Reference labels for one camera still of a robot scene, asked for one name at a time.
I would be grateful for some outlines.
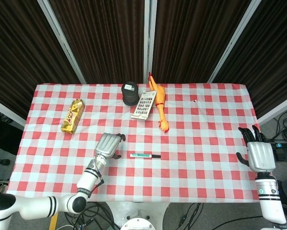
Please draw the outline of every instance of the tablecloth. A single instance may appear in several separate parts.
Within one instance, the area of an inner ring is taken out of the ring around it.
[[[240,84],[162,84],[170,130],[158,128],[155,105],[146,121],[130,118],[120,84],[37,85],[8,192],[26,197],[76,193],[76,183],[104,132],[122,133],[119,160],[110,159],[94,201],[256,202],[255,174],[238,162],[246,153],[238,127],[257,119]],[[139,93],[148,90],[139,84]],[[85,109],[74,134],[60,131],[72,100]],[[161,159],[131,158],[131,153]]]

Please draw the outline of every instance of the curtain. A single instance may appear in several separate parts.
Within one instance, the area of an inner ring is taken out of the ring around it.
[[[144,0],[51,0],[88,83],[143,81]]]
[[[249,0],[158,0],[153,53],[157,82],[207,82]]]
[[[0,0],[0,103],[25,119],[47,82],[80,83],[37,1]]]
[[[287,0],[263,0],[214,82],[245,84],[257,117],[287,99]]]

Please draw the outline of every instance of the yellow rubber chicken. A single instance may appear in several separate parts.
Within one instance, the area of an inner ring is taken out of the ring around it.
[[[155,83],[152,77],[152,74],[150,72],[149,72],[148,81],[149,81],[150,89],[157,91],[154,102],[159,113],[159,122],[158,122],[159,127],[161,130],[167,133],[169,131],[169,124],[164,114],[165,89],[163,86],[157,85]]]

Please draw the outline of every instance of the gray carpet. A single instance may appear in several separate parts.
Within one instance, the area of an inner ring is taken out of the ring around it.
[[[271,120],[261,126],[262,132],[271,138],[275,134],[276,122]],[[0,165],[0,179],[9,178],[12,173],[12,168],[15,161],[15,156],[4,152],[0,149],[0,159],[10,159],[10,166],[1,166]],[[276,170],[274,175],[279,180],[285,180],[287,178],[287,162],[277,163]],[[163,219],[163,229],[164,230],[175,230],[178,225],[181,217],[186,213],[190,204],[188,203],[171,203],[167,209],[164,219]],[[204,204],[203,211],[196,221],[196,224],[192,227],[192,230],[203,229],[208,230],[212,229],[215,226],[236,218],[242,217],[251,217],[261,215],[261,209],[259,203],[249,203],[249,204],[213,204],[206,203]],[[97,221],[101,225],[102,229],[107,229],[109,224],[97,218]],[[12,216],[11,224],[9,229],[11,230],[28,230],[28,229],[39,229],[47,230],[49,227],[50,218],[35,219],[35,220],[23,220],[19,213],[15,213]],[[57,228],[63,225],[68,224],[63,213],[59,214]],[[241,220],[229,223],[224,225],[218,230],[259,230],[263,227],[271,227],[271,225],[263,218]],[[98,229],[95,224],[91,224],[87,229]]]

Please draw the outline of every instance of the marker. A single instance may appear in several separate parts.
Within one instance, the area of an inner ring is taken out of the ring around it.
[[[154,155],[154,154],[130,154],[130,157],[161,158],[161,155]]]

